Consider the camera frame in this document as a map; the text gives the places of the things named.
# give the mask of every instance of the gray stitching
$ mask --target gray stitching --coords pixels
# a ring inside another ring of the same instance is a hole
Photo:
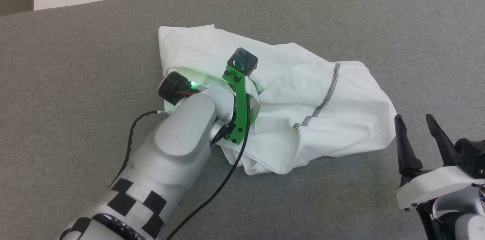
[[[330,84],[329,91],[327,92],[327,95],[325,96],[324,101],[320,104],[320,106],[318,106],[315,109],[315,111],[313,112],[313,114],[311,116],[305,117],[305,119],[303,120],[303,123],[301,123],[301,124],[295,123],[293,125],[294,129],[300,128],[301,125],[308,126],[308,123],[310,122],[312,117],[317,117],[318,114],[320,114],[320,111],[322,111],[322,109],[329,103],[330,98],[332,97],[332,95],[334,93],[334,90],[335,90],[335,87],[336,87],[336,82],[338,81],[338,70],[339,69],[340,69],[340,63],[336,63],[335,68],[334,68],[334,75],[332,77],[332,83]]]

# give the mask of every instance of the gray fabric surface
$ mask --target gray fabric surface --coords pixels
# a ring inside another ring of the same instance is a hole
[[[484,138],[485,0],[108,0],[0,19],[0,232],[55,238],[119,169],[132,121],[161,107],[158,26],[218,28],[358,60],[389,95],[426,168],[452,140]],[[140,121],[135,145],[159,118]],[[230,165],[213,154],[165,233]],[[174,239],[424,239],[398,209],[395,144],[317,159],[285,176],[237,169]]]

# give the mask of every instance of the white cloth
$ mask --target white cloth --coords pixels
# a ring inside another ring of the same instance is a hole
[[[238,47],[258,57],[250,78],[260,86],[261,106],[241,159],[248,175],[383,149],[395,137],[393,104],[360,62],[329,62],[295,43],[268,45],[213,25],[162,26],[159,44],[164,75],[176,70],[206,87],[227,87],[221,75]],[[233,164],[241,146],[224,139],[218,145]]]

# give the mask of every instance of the black cable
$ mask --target black cable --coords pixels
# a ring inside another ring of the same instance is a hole
[[[109,187],[111,187],[111,185],[114,183],[114,181],[118,178],[118,176],[121,174],[121,172],[123,172],[123,169],[125,169],[126,165],[128,164],[128,159],[130,158],[130,152],[131,152],[131,143],[133,142],[132,140],[132,137],[133,137],[133,129],[135,129],[135,125],[138,121],[140,121],[141,118],[143,118],[144,116],[147,116],[149,114],[157,114],[158,111],[151,111],[151,112],[146,112],[142,115],[140,115],[138,118],[136,118],[136,120],[133,122],[133,124],[131,125],[131,128],[130,128],[130,135],[128,136],[128,148],[126,149],[126,156],[125,156],[125,160],[123,161],[123,165],[121,166],[121,169],[120,171],[118,172],[118,174],[114,177],[113,181],[111,181]]]
[[[241,151],[239,152],[239,155],[238,155],[236,161],[232,165],[231,170],[229,171],[229,173],[227,174],[227,176],[225,176],[224,181],[220,184],[219,188],[217,188],[217,190],[213,193],[213,195],[211,195],[211,197],[209,197],[209,199],[206,200],[206,202],[204,202],[203,204],[201,204],[195,211],[193,211],[192,214],[189,214],[189,216],[187,216],[187,218],[184,221],[182,221],[182,223],[180,223],[177,226],[177,228],[175,228],[175,230],[170,235],[168,235],[168,237],[167,237],[166,240],[170,240],[175,235],[175,233],[177,233],[180,230],[180,228],[182,228],[182,226],[185,225],[185,223],[187,223],[201,209],[203,209],[203,207],[206,207],[207,204],[209,204],[216,197],[216,195],[222,190],[222,188],[227,183],[227,181],[229,180],[229,178],[232,176],[232,173],[234,172],[234,170],[238,166],[238,163],[241,160],[241,157],[243,156],[242,153],[244,152],[244,148],[246,147],[247,137],[248,137],[248,134],[249,134],[249,126],[251,124],[251,116],[250,116],[251,109],[250,109],[250,106],[249,106],[249,95],[248,94],[246,94],[246,105],[247,105],[246,133],[244,134],[244,141],[242,142],[243,145],[241,146]]]

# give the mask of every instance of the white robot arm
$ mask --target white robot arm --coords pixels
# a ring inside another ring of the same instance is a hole
[[[431,135],[443,159],[443,167],[422,170],[407,139],[400,115],[395,117],[401,186],[399,208],[416,208],[430,240],[483,240],[485,213],[485,141],[460,139],[455,145],[431,114],[426,115]]]
[[[233,63],[235,59],[242,62]],[[240,48],[229,60],[225,77],[231,78],[232,83],[228,83],[234,90],[237,88],[236,97],[217,86],[196,89],[191,81],[179,73],[169,74],[161,83],[159,95],[177,105],[177,110],[156,127],[128,161],[130,133],[127,159],[114,183],[102,198],[69,224],[59,239],[160,238],[165,223],[201,173],[215,142],[222,138],[242,142],[239,157],[221,186],[171,236],[208,204],[236,168],[246,145],[250,125],[257,116],[258,101],[250,99],[258,96],[246,93],[247,88],[256,91],[248,78],[256,68],[255,59]]]

